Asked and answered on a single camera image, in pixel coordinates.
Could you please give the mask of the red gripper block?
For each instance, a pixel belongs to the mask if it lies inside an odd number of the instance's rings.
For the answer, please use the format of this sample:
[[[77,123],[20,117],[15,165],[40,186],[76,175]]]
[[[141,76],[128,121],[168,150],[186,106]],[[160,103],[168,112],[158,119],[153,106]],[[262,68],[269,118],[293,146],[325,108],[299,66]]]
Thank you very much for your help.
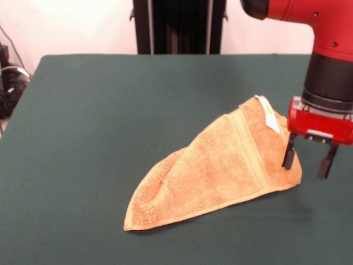
[[[291,99],[287,112],[287,129],[290,131],[282,167],[290,170],[295,157],[295,139],[297,135],[322,138],[331,144],[323,158],[319,179],[327,179],[338,145],[352,145],[352,114],[331,113],[305,104],[301,97]]]

